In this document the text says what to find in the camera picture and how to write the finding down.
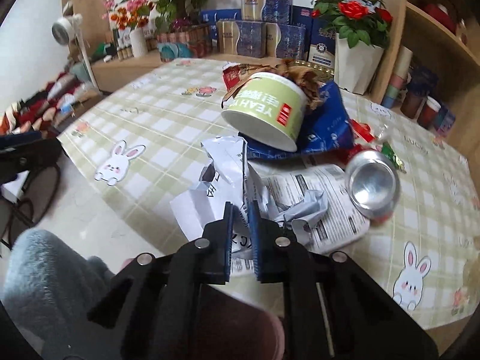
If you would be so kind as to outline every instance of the metal screw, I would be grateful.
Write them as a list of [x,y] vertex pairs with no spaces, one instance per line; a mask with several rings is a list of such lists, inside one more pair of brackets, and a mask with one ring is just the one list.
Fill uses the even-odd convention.
[[290,240],[287,237],[278,237],[275,240],[275,243],[277,244],[277,246],[284,248],[285,246],[290,245]]
[[142,253],[140,256],[137,257],[137,262],[141,266],[147,266],[153,261],[153,257],[151,254]]
[[337,263],[344,263],[345,261],[347,261],[347,255],[342,252],[342,251],[336,251],[333,256],[333,261],[336,261]]
[[205,249],[209,247],[210,241],[206,238],[198,238],[198,240],[195,241],[195,246],[198,249]]

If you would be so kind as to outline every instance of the table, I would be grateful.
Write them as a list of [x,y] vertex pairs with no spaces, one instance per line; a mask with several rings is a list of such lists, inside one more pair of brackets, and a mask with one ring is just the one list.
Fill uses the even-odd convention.
[[[198,180],[207,162],[201,140],[237,133],[220,116],[225,63],[177,59],[165,64],[103,100],[59,137],[109,206],[165,254],[186,242],[169,202]],[[345,251],[395,299],[398,292],[406,298],[405,291],[398,290],[406,280],[401,277],[395,286],[405,261],[418,265],[415,280],[423,285],[421,300],[414,308],[408,302],[402,306],[424,329],[471,315],[480,293],[475,238],[480,212],[466,159],[446,144],[443,149],[436,146],[431,133],[405,117],[348,92],[343,99],[353,119],[374,130],[383,123],[393,128],[391,144],[406,167],[393,217]],[[106,160],[122,140],[123,154],[131,157],[119,165],[128,168],[124,178],[120,169],[119,182],[95,179],[105,167],[118,167]],[[122,144],[116,150],[114,154],[121,153]],[[303,167],[299,160],[253,165],[261,176]],[[226,290],[282,312],[280,285],[260,286],[248,275],[232,280]]]

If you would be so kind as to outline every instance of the white fan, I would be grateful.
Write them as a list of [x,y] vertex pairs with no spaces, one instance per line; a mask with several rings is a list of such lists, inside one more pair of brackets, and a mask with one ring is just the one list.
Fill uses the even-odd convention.
[[78,13],[73,16],[61,17],[52,25],[52,34],[55,40],[62,46],[68,45],[72,40],[74,40],[75,37],[77,37],[78,44],[80,45],[80,50],[82,52],[83,61],[85,62],[88,74],[90,75],[90,80],[92,81],[92,84],[98,88],[92,67],[90,66],[87,51],[85,49],[85,43],[83,42],[82,30],[80,28],[82,21],[83,17]]

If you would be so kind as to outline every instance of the red logo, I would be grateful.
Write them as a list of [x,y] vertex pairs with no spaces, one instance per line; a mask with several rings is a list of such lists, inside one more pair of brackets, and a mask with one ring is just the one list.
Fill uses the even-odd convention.
[[282,126],[286,126],[292,107],[290,107],[287,103],[283,103],[282,107],[280,108],[280,113],[277,116],[277,122],[280,123]]

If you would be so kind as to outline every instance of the crushed paper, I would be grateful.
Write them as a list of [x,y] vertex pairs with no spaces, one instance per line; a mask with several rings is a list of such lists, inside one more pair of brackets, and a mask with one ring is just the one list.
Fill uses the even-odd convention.
[[240,89],[245,85],[250,76],[254,73],[267,72],[278,74],[294,82],[306,94],[307,114],[314,111],[317,107],[322,105],[325,100],[318,96],[318,87],[323,85],[318,80],[318,75],[315,69],[307,66],[290,66],[293,59],[282,59],[282,62],[275,67],[269,65],[252,65],[252,64],[237,64],[231,65],[224,69],[224,81],[227,87],[227,94],[223,97],[223,103],[230,97],[235,96]]

